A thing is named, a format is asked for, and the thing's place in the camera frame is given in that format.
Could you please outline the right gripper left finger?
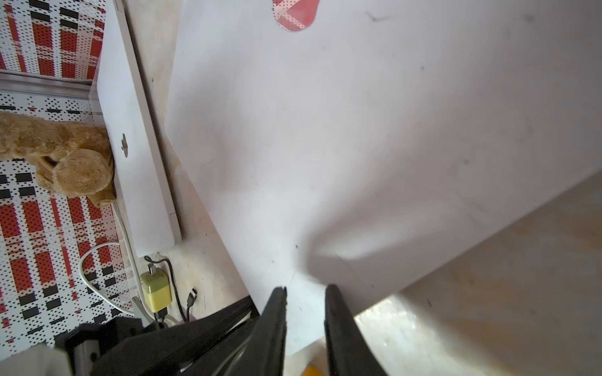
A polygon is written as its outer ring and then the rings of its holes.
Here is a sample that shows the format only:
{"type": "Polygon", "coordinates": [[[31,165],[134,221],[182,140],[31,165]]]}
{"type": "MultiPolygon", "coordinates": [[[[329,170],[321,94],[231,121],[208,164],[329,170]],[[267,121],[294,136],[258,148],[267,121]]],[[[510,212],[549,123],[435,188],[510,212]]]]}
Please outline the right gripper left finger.
{"type": "Polygon", "coordinates": [[[286,343],[286,288],[272,291],[241,356],[227,375],[282,375],[286,343]]]}

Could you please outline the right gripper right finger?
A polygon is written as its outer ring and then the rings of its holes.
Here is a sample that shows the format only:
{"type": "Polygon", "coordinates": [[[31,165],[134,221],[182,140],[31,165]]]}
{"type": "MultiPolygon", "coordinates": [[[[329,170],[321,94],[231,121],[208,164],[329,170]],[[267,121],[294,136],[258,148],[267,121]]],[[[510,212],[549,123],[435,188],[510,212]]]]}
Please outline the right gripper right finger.
{"type": "Polygon", "coordinates": [[[387,375],[336,285],[325,290],[325,338],[330,375],[387,375]]]}

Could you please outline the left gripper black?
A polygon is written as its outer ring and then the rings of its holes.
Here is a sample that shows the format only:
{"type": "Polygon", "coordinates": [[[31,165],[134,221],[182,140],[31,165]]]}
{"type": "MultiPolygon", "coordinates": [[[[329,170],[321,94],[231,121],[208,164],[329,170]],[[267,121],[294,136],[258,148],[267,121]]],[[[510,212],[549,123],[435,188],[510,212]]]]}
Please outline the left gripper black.
{"type": "Polygon", "coordinates": [[[203,319],[161,329],[155,322],[116,317],[84,323],[56,336],[74,375],[172,375],[224,340],[255,305],[247,296],[203,319]]]}

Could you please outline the yellow usb charger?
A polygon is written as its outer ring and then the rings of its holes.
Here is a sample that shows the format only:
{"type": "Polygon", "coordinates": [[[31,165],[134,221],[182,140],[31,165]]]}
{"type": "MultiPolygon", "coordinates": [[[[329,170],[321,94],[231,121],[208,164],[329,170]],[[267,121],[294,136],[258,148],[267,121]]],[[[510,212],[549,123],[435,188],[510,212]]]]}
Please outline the yellow usb charger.
{"type": "Polygon", "coordinates": [[[167,273],[154,264],[140,276],[144,301],[152,313],[166,310],[172,302],[172,292],[167,273]]]}

